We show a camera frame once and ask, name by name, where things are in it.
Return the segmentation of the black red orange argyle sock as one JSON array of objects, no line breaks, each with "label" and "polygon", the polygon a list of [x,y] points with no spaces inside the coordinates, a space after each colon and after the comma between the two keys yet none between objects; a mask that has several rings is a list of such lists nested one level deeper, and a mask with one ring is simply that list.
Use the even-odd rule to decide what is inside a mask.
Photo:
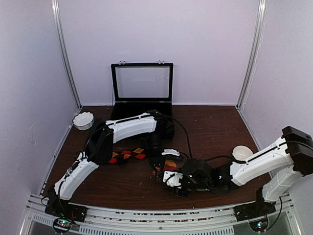
[{"label": "black red orange argyle sock", "polygon": [[124,165],[131,159],[143,160],[146,158],[145,149],[142,147],[113,151],[112,158],[109,164],[112,165]]}]

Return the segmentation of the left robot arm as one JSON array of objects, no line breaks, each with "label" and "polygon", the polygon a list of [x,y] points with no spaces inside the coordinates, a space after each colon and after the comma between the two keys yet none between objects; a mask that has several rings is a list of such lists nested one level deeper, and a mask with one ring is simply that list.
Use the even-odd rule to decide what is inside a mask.
[{"label": "left robot arm", "polygon": [[74,192],[89,174],[111,161],[113,145],[120,140],[147,134],[146,158],[154,171],[164,169],[162,139],[172,137],[175,133],[171,116],[157,110],[150,110],[135,117],[98,121],[98,124],[91,129],[83,150],[75,162],[47,191],[49,206],[59,217],[69,215],[68,202]]}]

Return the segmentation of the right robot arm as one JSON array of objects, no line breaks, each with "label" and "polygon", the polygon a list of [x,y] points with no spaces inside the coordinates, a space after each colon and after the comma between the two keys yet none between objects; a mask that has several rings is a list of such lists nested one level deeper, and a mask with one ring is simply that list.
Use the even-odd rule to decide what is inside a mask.
[{"label": "right robot arm", "polygon": [[261,216],[301,176],[313,172],[313,139],[294,127],[287,126],[283,134],[268,147],[247,155],[232,153],[231,162],[211,167],[206,160],[188,159],[181,169],[160,173],[169,191],[187,197],[190,191],[228,194],[254,178],[277,168],[281,170],[261,187],[261,198],[251,204],[251,212]]}]

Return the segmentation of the maroon purple striped sock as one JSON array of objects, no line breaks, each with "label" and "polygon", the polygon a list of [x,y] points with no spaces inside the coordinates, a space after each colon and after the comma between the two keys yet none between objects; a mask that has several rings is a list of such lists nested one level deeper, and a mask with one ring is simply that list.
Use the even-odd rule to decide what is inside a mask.
[{"label": "maroon purple striped sock", "polygon": [[[172,160],[166,160],[163,169],[165,171],[175,171],[175,170],[177,170],[177,164],[174,161],[172,161]],[[157,170],[157,172],[160,172],[161,169],[159,167],[156,167],[156,170]],[[156,176],[156,172],[155,171],[153,171],[152,174],[153,174],[154,177]]]}]

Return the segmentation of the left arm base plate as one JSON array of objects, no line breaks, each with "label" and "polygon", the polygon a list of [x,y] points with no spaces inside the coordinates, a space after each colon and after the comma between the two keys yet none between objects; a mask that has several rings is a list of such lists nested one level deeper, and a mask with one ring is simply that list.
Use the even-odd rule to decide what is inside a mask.
[{"label": "left arm base plate", "polygon": [[68,204],[62,209],[60,206],[48,205],[45,208],[45,213],[53,215],[55,217],[66,218],[77,222],[84,222],[87,215],[87,208],[74,204]]}]

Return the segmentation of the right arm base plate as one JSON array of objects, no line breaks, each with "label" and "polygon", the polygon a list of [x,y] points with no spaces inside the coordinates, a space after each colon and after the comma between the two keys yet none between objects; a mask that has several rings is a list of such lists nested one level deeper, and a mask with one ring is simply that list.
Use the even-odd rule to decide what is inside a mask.
[{"label": "right arm base plate", "polygon": [[258,204],[256,202],[253,202],[234,207],[234,214],[237,221],[250,220],[274,212],[276,212],[276,207],[274,203]]}]

